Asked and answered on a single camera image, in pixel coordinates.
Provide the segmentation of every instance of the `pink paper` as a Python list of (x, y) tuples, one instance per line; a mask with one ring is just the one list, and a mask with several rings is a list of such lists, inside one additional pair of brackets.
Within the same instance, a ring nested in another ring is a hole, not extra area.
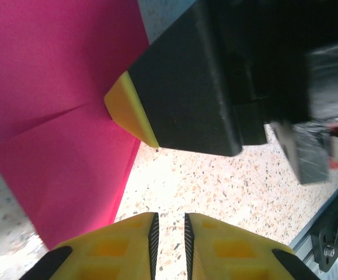
[(0, 0), (0, 172), (49, 248), (114, 221), (140, 142), (103, 96), (147, 46), (136, 0)]

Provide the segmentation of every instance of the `yellow 3d-printed part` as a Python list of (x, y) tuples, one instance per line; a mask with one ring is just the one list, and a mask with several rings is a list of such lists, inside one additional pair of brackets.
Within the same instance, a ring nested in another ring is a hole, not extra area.
[(281, 243), (196, 213), (186, 214), (184, 235), (188, 279), (293, 279), (272, 252), (293, 254)]
[(104, 102), (111, 118), (120, 127), (147, 145), (158, 148), (152, 127), (127, 71), (119, 77), (105, 95)]
[(63, 242), (72, 253), (50, 279), (155, 279), (158, 234), (158, 214), (144, 213)]

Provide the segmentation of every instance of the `speckled floor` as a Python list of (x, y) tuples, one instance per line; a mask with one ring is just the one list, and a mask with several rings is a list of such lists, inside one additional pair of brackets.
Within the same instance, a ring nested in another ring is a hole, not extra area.
[[(194, 0), (140, 0), (153, 41)], [(160, 213), (157, 279), (187, 279), (183, 243), (185, 212), (200, 212), (288, 244), (338, 187), (301, 186), (279, 144), (245, 148), (237, 157), (202, 155), (142, 144), (116, 221)], [(0, 178), (0, 279), (18, 279), (46, 248)]]

